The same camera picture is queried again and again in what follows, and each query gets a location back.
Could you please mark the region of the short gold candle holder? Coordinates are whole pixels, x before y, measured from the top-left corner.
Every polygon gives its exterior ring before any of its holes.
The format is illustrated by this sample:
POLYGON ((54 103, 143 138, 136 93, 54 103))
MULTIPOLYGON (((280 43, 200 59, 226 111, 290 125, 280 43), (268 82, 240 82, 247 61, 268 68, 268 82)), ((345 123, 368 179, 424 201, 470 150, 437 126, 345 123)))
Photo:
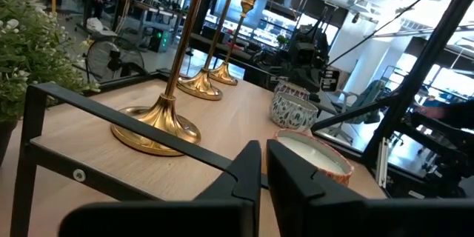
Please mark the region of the short gold candle holder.
POLYGON ((238 80, 230 75, 229 71, 229 60, 230 56, 232 55, 233 49, 236 44, 236 40, 238 38, 238 33, 241 29, 241 26, 246 18, 247 14, 254 8, 256 0, 241 0, 241 8, 242 12, 240 15, 240 19, 237 25, 237 28, 234 30, 232 41, 230 42, 230 48, 227 51, 227 55, 225 60, 222 64, 214 70, 210 71, 209 77, 215 81, 218 81, 223 84, 236 86, 238 84, 238 80))

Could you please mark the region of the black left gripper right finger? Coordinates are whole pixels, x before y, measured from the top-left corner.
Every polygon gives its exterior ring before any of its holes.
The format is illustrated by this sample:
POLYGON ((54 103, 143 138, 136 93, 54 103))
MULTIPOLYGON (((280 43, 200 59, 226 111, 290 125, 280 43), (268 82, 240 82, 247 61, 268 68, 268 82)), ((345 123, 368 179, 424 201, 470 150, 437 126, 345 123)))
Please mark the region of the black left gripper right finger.
POLYGON ((276 140, 267 142, 267 180, 281 237, 366 237, 364 197, 276 140))

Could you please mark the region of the tall gold candle holder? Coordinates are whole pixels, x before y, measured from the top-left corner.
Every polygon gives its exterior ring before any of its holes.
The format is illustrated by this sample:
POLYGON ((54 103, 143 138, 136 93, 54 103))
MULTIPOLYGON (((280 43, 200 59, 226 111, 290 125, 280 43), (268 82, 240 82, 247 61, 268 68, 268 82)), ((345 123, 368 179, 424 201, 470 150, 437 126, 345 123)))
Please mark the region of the tall gold candle holder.
MULTIPOLYGON (((122 113, 140 122, 193 144, 198 144, 201 141, 201 133, 192 122, 176 113, 174 90, 200 3, 201 0, 191 1, 165 91, 160 94, 156 103, 151 107, 127 107, 121 110, 122 113)), ((113 135, 119 141, 133 149, 157 156, 181 155, 180 152, 170 147, 159 144, 157 141, 143 137, 116 124, 111 125, 110 128, 113 135)))
POLYGON ((178 79, 177 88, 183 92, 205 100, 218 101, 222 99, 223 93, 211 84, 209 66, 231 1, 226 0, 225 2, 204 66, 194 77, 178 79))

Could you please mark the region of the green potted plant black pot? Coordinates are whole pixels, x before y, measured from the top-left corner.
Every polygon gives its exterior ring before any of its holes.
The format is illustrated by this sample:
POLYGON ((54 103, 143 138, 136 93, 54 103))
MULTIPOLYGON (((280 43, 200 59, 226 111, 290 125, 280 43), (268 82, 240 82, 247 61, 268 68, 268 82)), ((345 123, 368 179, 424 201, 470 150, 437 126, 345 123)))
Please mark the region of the green potted plant black pot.
POLYGON ((0 0, 0 166, 24 113, 30 85, 53 83, 77 93, 98 92, 74 64, 73 42, 41 0, 0 0))

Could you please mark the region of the wooden shelf black metal frame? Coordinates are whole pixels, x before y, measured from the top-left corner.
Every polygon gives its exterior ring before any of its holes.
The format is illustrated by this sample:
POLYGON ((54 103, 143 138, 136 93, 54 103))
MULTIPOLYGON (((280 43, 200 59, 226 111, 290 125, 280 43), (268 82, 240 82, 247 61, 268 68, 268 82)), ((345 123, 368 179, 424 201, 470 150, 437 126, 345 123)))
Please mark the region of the wooden shelf black metal frame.
POLYGON ((185 156, 158 157, 133 150, 113 136, 119 122, 144 125, 121 113, 148 107, 165 88, 156 79, 92 97, 55 84, 32 86, 21 129, 10 237, 54 235, 66 212, 94 201, 92 191, 119 201, 190 200, 251 140, 265 144, 277 132, 268 114, 273 94, 243 81, 224 86, 224 99, 177 93, 176 109, 200 130, 185 156), (38 225, 31 229, 30 224, 38 225))

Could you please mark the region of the black aluminium table frame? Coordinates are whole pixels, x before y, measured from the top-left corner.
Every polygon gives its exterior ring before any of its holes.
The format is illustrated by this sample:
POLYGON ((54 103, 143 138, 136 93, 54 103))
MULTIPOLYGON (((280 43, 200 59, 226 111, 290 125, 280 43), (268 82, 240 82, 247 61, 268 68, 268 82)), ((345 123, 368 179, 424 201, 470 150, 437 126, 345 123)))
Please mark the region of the black aluminium table frame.
POLYGON ((312 131, 328 128, 339 122, 367 115, 381 107, 387 108, 387 114, 374 131, 365 151, 358 160, 373 172, 379 186, 387 189, 390 178, 394 181, 407 182, 414 186, 414 191, 427 198, 463 198, 466 193, 459 183, 474 175, 470 157, 464 153, 474 147, 474 135, 458 130, 436 118, 430 118, 426 112, 409 112, 415 92, 420 89, 422 79, 435 63, 438 54, 445 48, 448 39, 474 0, 452 0, 424 45, 408 77, 392 94, 371 104, 357 107, 353 111, 341 113, 315 123, 312 131), (388 163, 388 138, 400 132, 415 141, 429 147, 441 156, 433 171, 419 179, 399 167, 388 163))

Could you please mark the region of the black floor fan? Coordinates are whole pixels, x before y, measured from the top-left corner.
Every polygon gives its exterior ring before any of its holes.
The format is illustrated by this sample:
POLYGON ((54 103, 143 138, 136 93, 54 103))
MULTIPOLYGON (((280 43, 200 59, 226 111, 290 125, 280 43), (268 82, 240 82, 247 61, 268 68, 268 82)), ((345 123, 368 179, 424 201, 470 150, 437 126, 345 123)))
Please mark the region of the black floor fan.
POLYGON ((105 36, 94 40, 85 54, 88 81, 98 83, 140 75, 147 76, 141 51, 121 37, 105 36))

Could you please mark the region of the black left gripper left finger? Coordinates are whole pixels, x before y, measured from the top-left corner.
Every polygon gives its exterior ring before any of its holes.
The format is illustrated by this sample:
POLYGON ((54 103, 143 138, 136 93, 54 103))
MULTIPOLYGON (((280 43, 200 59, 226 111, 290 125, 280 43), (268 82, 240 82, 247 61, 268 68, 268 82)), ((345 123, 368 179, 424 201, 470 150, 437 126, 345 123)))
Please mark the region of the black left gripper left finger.
POLYGON ((219 202, 204 215, 202 237, 258 237, 261 146, 249 141, 221 175, 196 198, 219 202))

